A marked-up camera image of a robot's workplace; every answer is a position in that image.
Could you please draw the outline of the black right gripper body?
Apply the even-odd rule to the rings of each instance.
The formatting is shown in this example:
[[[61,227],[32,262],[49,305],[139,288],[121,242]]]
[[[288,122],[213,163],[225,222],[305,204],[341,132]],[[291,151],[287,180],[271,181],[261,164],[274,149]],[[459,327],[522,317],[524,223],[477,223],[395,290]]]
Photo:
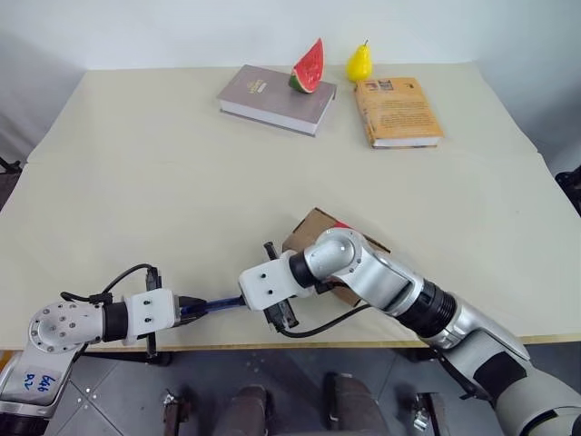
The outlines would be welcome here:
[[[263,245],[263,248],[271,261],[279,258],[273,242],[266,242]],[[268,323],[271,324],[277,332],[286,331],[299,325],[288,300],[278,302],[265,309],[263,312]]]

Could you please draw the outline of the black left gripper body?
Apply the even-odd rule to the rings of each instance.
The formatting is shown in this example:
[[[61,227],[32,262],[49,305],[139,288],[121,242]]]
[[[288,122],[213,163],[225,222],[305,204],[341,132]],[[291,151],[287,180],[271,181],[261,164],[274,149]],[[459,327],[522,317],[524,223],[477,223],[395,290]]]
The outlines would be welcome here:
[[[147,292],[162,288],[162,276],[160,275],[156,267],[152,267],[147,271],[145,284]],[[173,296],[173,311],[174,319],[180,320],[181,311],[179,306],[179,297],[177,295]],[[148,333],[145,339],[146,339],[146,358],[157,359],[158,350],[157,350],[156,333],[155,332]]]

